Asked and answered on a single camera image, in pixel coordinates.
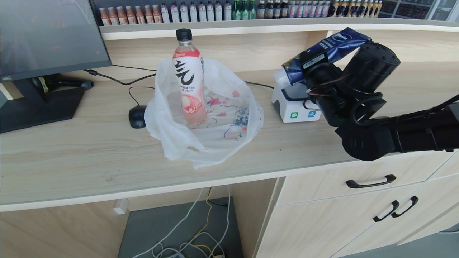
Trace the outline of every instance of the black handle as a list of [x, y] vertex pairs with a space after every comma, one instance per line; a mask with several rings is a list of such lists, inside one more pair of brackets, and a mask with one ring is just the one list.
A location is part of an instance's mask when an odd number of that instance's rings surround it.
[[395, 181], [395, 179], [397, 179], [393, 174], [389, 174], [385, 176], [385, 178], [387, 178], [386, 182], [369, 184], [369, 185], [359, 185], [354, 180], [348, 180], [346, 181], [346, 185], [349, 186], [349, 188], [364, 188], [364, 187], [372, 187], [372, 186], [378, 186], [378, 185], [387, 185]]
[[398, 217], [402, 216], [403, 214], [405, 214], [405, 212], [409, 211], [409, 209], [411, 209], [414, 205], [416, 205], [416, 204], [418, 203], [419, 198], [416, 197], [416, 195], [415, 195], [415, 196], [411, 197], [410, 200], [411, 200], [411, 206], [408, 207], [408, 209], [406, 209], [404, 212], [402, 212], [402, 213], [400, 213], [400, 214], [392, 213], [391, 216], [392, 216], [393, 218], [398, 218]]
[[393, 202], [392, 202], [392, 210], [391, 210], [388, 214], [386, 214], [386, 215], [385, 215], [384, 217], [382, 217], [381, 219], [378, 218], [378, 216], [376, 216], [376, 217], [373, 218], [373, 220], [374, 220], [375, 222], [380, 222], [380, 221], [382, 221], [383, 219], [385, 219], [385, 218], [387, 218], [389, 215], [391, 215], [391, 213], [393, 213], [393, 212], [398, 208], [399, 205], [400, 205], [399, 202], [393, 201]]

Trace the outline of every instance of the computer monitor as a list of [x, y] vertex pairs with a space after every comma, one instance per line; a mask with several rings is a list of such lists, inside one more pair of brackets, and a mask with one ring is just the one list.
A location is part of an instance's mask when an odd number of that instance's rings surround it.
[[24, 96], [0, 108], [0, 133], [73, 117], [82, 88], [44, 93], [32, 78], [110, 65], [88, 0], [0, 0], [0, 82]]

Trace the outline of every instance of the white plastic bag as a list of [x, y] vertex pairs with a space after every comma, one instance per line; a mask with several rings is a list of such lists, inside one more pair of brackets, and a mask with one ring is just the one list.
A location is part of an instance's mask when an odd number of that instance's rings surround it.
[[250, 142], [263, 126], [263, 109], [247, 84], [216, 60], [204, 59], [207, 119], [187, 124], [172, 58], [161, 60], [146, 128], [161, 140], [164, 156], [186, 159], [195, 169], [219, 164]]

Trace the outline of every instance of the black mouse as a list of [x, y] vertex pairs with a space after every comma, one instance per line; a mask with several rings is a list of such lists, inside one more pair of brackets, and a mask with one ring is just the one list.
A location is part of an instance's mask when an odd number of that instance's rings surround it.
[[138, 105], [129, 110], [129, 123], [132, 128], [144, 128], [145, 127], [145, 114], [146, 106]]

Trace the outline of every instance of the black bottle cap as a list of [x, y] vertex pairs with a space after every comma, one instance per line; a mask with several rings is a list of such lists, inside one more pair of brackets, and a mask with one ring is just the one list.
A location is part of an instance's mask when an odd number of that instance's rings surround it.
[[180, 28], [176, 30], [175, 33], [177, 34], [178, 41], [190, 41], [193, 39], [189, 28]]

